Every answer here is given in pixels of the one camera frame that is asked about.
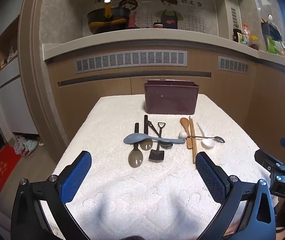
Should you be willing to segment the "white plastic spoon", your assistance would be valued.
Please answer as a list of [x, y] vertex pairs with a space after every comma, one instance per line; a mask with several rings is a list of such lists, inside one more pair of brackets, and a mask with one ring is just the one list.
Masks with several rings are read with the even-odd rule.
[[[199, 128], [199, 131], [200, 131], [202, 137], [204, 137], [205, 133], [204, 133], [202, 127], [200, 126], [200, 124], [198, 122], [196, 124]], [[212, 149], [215, 146], [215, 142], [212, 139], [202, 139], [202, 145], [206, 149]]]

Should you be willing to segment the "wooden chopstick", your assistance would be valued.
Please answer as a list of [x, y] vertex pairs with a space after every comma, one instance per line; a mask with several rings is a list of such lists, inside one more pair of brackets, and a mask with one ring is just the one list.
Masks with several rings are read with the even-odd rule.
[[191, 118], [190, 121], [190, 126], [191, 126], [191, 135], [192, 135], [192, 144], [193, 144], [193, 163], [196, 163], [196, 155], [197, 155], [197, 143], [196, 143], [196, 134], [195, 134], [195, 130], [194, 130], [194, 122], [193, 122], [193, 118]]
[[192, 162], [195, 164], [195, 159], [196, 159], [196, 144], [194, 142], [194, 130], [193, 130], [193, 123], [192, 123], [192, 118], [189, 116], [189, 125], [190, 125], [190, 138], [192, 141]]

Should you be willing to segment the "metal spoon white ball end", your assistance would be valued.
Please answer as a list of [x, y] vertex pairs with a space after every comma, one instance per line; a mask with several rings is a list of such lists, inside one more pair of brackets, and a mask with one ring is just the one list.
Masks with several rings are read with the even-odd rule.
[[225, 140], [221, 137], [202, 137], [202, 136], [195, 136], [195, 135], [188, 135], [185, 131], [181, 131], [178, 135], [180, 139], [186, 138], [195, 138], [195, 139], [211, 139], [220, 143], [225, 143]]

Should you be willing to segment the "brown wooden spoon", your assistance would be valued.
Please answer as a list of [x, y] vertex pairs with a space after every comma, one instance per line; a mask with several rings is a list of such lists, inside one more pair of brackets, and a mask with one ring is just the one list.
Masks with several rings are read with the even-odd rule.
[[189, 120], [187, 118], [181, 118], [180, 119], [180, 124], [184, 128], [184, 132], [186, 134], [186, 136], [185, 136], [186, 137], [186, 146], [190, 150], [190, 149], [192, 149], [192, 141], [191, 141], [191, 138], [189, 138], [189, 135], [190, 135]]

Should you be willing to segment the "blue-grey plastic rice paddle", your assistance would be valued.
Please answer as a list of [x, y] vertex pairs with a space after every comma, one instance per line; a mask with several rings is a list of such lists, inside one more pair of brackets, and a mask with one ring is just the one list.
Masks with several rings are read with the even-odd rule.
[[147, 134], [143, 133], [132, 133], [129, 134], [124, 138], [124, 143], [125, 144], [134, 144], [135, 142], [141, 142], [146, 139], [151, 139], [154, 141], [163, 141], [163, 142], [171, 142], [173, 144], [184, 144], [186, 142], [185, 139], [171, 139], [171, 138], [159, 138], [159, 137], [151, 137]]

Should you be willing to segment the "crumpled cloth on floor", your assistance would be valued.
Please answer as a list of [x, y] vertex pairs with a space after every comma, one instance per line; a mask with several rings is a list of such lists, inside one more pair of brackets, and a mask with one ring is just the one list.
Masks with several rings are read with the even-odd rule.
[[44, 146], [42, 140], [31, 140], [26, 139], [25, 137], [17, 137], [14, 144], [14, 152], [15, 155], [27, 158], [38, 148], [38, 146]]

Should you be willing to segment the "short grey vent grille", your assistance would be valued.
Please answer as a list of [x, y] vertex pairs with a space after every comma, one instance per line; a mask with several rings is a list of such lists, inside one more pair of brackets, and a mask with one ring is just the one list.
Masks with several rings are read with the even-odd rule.
[[249, 65], [242, 61], [219, 56], [217, 69], [240, 74], [248, 74]]

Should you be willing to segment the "white lace tablecloth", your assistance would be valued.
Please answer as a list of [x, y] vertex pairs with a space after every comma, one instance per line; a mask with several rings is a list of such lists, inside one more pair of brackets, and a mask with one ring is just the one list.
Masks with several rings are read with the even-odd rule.
[[[91, 239], [196, 239], [213, 219], [220, 205], [211, 197], [195, 165], [192, 151], [183, 145], [164, 150], [164, 161], [148, 161], [143, 151], [140, 167], [132, 168], [132, 145], [123, 139], [139, 122], [143, 132], [144, 95], [100, 98], [87, 116], [57, 167], [61, 171], [88, 151], [92, 166], [72, 202], [71, 214]], [[230, 176], [251, 183], [269, 172], [254, 159], [258, 146], [247, 133], [206, 95], [198, 95], [192, 116], [196, 135], [220, 136], [224, 144], [211, 149], [197, 141], [197, 150]]]

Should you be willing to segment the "jar with yellow lid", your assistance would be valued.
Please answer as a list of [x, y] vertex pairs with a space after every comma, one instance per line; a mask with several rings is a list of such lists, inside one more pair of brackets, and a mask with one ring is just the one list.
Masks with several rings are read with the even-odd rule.
[[259, 41], [258, 41], [258, 37], [254, 36], [254, 35], [250, 35], [249, 36], [249, 43], [248, 46], [250, 48], [253, 48], [257, 51], [259, 51]]

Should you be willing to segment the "maroon plastic utensil bin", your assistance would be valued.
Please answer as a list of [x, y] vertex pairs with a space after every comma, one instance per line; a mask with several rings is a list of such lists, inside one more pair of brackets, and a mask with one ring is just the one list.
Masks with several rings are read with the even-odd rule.
[[144, 84], [148, 114], [193, 115], [199, 85], [185, 80], [148, 80]]

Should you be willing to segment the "clear bottle orange cap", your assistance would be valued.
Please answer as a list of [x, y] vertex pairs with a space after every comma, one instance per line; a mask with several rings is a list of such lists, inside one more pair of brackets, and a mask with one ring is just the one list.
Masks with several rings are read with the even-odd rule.
[[250, 31], [249, 31], [248, 25], [246, 23], [244, 23], [243, 27], [242, 27], [241, 43], [245, 44], [246, 46], [248, 46], [248, 44], [249, 44], [249, 37], [250, 37]]

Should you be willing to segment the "black shovel-shaped fork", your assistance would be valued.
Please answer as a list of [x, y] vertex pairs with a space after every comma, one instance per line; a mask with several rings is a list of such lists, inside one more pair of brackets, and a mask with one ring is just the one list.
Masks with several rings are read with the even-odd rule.
[[[148, 124], [149, 127], [151, 127], [151, 129], [155, 132], [155, 134], [159, 138], [161, 138], [162, 129], [165, 127], [166, 123], [165, 122], [158, 122], [159, 131], [154, 127], [154, 125], [153, 125], [153, 123], [151, 121], [148, 120], [147, 124]], [[169, 147], [173, 146], [173, 143], [160, 141], [160, 145], [163, 148], [169, 148]]]

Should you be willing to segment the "long grey vent grille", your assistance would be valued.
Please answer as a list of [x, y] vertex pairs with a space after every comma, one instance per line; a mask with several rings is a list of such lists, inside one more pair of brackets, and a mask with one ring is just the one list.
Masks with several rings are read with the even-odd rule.
[[129, 50], [76, 59], [74, 72], [82, 74], [105, 69], [147, 66], [186, 67], [187, 62], [188, 52], [185, 50]]

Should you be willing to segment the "red cup on counter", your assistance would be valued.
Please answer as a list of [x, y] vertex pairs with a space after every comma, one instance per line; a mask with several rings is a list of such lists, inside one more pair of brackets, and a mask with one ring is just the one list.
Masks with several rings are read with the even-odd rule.
[[154, 22], [153, 28], [163, 28], [163, 24], [161, 22]]

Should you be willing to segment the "black and yellow wok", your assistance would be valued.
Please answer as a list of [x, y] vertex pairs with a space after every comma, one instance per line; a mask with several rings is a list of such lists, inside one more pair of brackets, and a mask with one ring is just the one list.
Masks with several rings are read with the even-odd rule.
[[95, 34], [125, 30], [129, 27], [130, 9], [112, 7], [111, 0], [104, 0], [104, 7], [87, 14], [90, 32]]

